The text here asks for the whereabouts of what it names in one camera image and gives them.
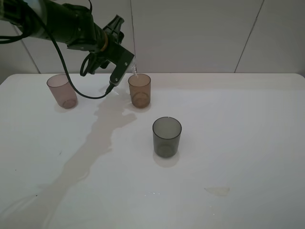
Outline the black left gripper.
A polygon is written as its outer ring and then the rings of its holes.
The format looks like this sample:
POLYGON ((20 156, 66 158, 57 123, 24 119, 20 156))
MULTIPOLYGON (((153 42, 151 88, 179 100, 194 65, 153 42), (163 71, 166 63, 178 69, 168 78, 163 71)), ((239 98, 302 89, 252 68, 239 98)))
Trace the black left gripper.
POLYGON ((96 26, 99 32, 99 46, 90 52, 89 73, 94 74, 98 68, 106 69, 110 63, 117 65, 122 54, 120 45, 124 38, 121 26, 124 19, 116 15, 103 29, 96 26))

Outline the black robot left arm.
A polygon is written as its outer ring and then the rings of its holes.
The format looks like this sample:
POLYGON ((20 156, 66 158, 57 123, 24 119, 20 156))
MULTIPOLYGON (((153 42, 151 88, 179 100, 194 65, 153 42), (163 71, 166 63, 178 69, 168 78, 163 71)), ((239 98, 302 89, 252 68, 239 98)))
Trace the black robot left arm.
POLYGON ((17 26, 21 35, 1 36, 2 44, 27 37, 55 40, 68 49, 89 52, 81 65, 81 76, 94 74, 98 68, 115 65, 113 75, 125 74, 133 55, 121 43, 124 22, 115 16, 103 28, 93 19, 92 8, 51 0, 2 0, 0 19, 17 26))

